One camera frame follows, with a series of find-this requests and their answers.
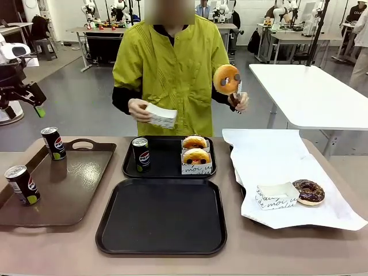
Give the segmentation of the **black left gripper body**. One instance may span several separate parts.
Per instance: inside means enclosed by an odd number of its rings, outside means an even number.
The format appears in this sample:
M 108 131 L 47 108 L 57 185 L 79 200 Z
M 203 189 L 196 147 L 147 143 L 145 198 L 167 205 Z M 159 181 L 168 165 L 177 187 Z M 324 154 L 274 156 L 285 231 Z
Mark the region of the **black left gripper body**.
M 28 95 L 23 84 L 25 74 L 21 63 L 1 64 L 1 97 L 4 99 L 21 99 Z

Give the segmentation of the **person's right hand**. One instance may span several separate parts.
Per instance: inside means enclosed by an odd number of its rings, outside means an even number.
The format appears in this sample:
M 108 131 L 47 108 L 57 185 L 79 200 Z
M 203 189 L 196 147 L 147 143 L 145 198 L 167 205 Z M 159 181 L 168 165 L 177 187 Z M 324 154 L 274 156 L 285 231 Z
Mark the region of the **person's right hand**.
M 149 123 L 151 121 L 151 113 L 146 111 L 148 102 L 142 99 L 133 98 L 128 101 L 129 114 L 137 121 Z

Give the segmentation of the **person's left hand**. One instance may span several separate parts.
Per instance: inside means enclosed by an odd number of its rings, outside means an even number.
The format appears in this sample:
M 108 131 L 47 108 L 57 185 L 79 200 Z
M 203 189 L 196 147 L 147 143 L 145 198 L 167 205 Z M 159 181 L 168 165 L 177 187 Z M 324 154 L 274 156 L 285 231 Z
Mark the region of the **person's left hand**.
M 241 92 L 239 95 L 241 96 L 240 99 L 235 97 L 235 93 L 231 94 L 228 97 L 228 102 L 230 104 L 230 109 L 233 112 L 242 114 L 248 108 L 249 96 L 248 96 L 248 93 L 246 92 Z

